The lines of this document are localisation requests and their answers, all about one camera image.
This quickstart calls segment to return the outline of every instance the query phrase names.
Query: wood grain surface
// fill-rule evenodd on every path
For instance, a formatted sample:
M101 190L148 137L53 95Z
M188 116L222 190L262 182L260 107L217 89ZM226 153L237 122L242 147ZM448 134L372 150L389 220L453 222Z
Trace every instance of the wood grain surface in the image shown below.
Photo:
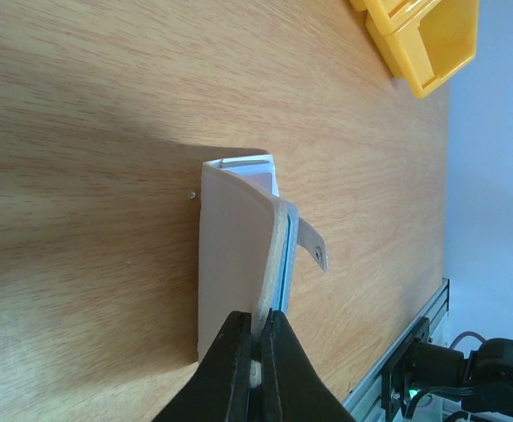
M324 236L289 318L343 399L441 282L447 88L345 0L0 0L0 420L148 421L196 369L201 163Z

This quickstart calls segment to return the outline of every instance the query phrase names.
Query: card holder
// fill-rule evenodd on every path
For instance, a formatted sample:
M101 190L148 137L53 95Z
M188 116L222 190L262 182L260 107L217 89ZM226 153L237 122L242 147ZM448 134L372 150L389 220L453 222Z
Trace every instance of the card holder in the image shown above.
M279 197L271 155L206 162L201 185L199 360L231 311L251 313L256 337L270 308L287 312L297 244L328 271L321 236Z

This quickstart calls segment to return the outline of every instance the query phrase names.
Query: wall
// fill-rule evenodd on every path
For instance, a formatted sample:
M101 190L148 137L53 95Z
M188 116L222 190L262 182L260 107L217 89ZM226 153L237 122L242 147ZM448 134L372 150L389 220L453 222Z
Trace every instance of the wall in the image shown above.
M513 1L481 0L477 56L451 84L451 335L513 338Z

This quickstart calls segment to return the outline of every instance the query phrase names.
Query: black bracket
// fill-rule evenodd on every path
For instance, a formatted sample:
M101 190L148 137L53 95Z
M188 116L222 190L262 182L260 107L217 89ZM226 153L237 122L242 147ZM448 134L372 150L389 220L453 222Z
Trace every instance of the black bracket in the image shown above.
M429 338L430 320L422 317L401 342L381 369L381 407L386 411L386 422L392 422L406 398L410 385L408 369L410 346Z

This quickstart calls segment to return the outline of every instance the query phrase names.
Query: wallet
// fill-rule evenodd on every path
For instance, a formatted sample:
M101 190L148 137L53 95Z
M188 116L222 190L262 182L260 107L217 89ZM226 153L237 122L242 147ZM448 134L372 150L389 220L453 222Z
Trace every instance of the wallet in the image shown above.
M200 200L199 361L232 311L251 314L256 338L270 309L287 312L298 244L328 272L321 235L279 196L272 155L205 162Z

